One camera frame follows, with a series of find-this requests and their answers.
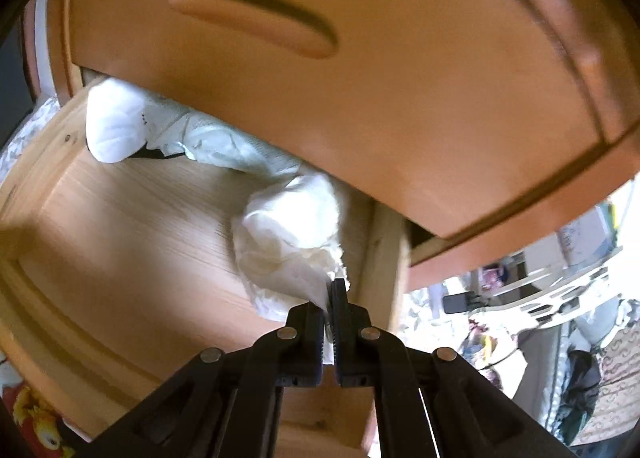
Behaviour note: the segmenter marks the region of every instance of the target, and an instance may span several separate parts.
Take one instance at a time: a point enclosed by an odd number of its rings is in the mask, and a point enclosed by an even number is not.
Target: cable
[[[527,342],[529,339],[531,339],[531,337],[533,337],[533,334],[535,333],[535,330],[532,330],[531,332],[529,332],[526,337],[523,337],[522,340],[518,343],[518,346],[515,347],[515,349],[513,351],[511,351],[511,353],[509,353],[507,356],[501,358],[499,361],[497,362],[492,362],[491,364],[487,364],[484,368],[480,368],[478,371],[479,372],[484,372],[485,370],[488,370],[489,368],[493,368],[494,366],[500,364],[501,362],[504,362],[505,360],[507,360],[509,357],[511,357],[512,355],[515,355],[515,353],[520,350],[522,351],[522,349],[520,348],[521,344],[524,344],[525,342]]]

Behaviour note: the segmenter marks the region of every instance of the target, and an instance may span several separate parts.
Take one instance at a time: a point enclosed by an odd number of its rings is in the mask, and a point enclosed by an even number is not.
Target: drawer front
[[[210,22],[193,1],[71,0],[72,59],[222,118],[444,238],[600,142],[523,0],[268,1],[317,19],[335,48],[320,41],[314,58],[270,40],[269,22],[230,24],[219,7]]]

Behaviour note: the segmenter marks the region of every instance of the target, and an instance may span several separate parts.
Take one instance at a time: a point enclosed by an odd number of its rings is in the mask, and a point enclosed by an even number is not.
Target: wooden frame
[[[18,258],[31,245],[50,193],[86,150],[86,98],[101,80],[92,81],[61,109],[0,186],[0,346],[56,410],[91,436],[135,406],[162,378],[113,352],[66,316],[28,277]],[[369,308],[374,323],[393,329],[408,274],[406,224],[382,204],[373,210],[362,268],[367,285],[354,291],[355,300]],[[368,448],[372,438],[372,391],[341,391],[332,374],[325,375],[320,389],[291,390],[286,396],[279,441],[291,452],[311,439],[323,449],[318,456],[364,456],[360,449]],[[287,421],[313,420],[316,404],[328,409],[322,427]]]
[[[0,406],[0,448],[12,458],[34,458],[4,404]]]
[[[415,247],[408,290],[463,274],[543,238],[640,170],[640,42],[638,16],[632,15],[638,0],[526,1],[566,52],[604,144],[490,218]]]
[[[47,0],[47,45],[53,85],[63,106],[82,89],[80,67],[70,49],[69,8],[71,0]]]
[[[22,51],[24,55],[24,75],[34,102],[40,95],[40,77],[36,60],[35,19],[36,0],[29,0],[22,12]]]

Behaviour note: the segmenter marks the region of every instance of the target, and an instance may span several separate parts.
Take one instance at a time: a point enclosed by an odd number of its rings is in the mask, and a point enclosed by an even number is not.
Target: white cloth
[[[311,301],[328,311],[327,283],[346,277],[338,203],[324,174],[297,176],[251,196],[233,224],[236,263],[258,313],[284,321]]]
[[[301,167],[299,159],[218,118],[114,78],[89,90],[86,139],[96,160],[109,164],[146,143],[165,156],[184,153],[203,164],[267,177]]]

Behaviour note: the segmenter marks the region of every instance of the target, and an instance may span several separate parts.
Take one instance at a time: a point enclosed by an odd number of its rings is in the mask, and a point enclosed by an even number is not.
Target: wooden drawer
[[[590,35],[610,18],[594,1],[555,10],[548,0],[63,6],[73,63],[222,118],[452,239],[593,160],[608,134],[603,92],[614,108],[627,99],[625,120],[638,116],[626,47]],[[587,21],[580,12],[592,7]],[[319,53],[292,46],[304,31],[309,48],[320,38]],[[620,61],[598,57],[610,42]]]
[[[185,157],[100,164],[86,147],[87,93],[0,187],[0,347],[94,436],[203,348],[247,347],[279,324],[255,313],[230,238],[231,217],[267,183]],[[377,326],[394,326],[408,275],[405,220],[335,188],[351,300]],[[326,452],[361,456],[371,406],[369,390],[338,394],[328,370],[319,390],[287,390],[282,441],[313,438]]]
[[[522,212],[468,238],[431,238],[412,248],[406,292],[492,263],[558,231],[640,171],[640,126],[585,170]]]

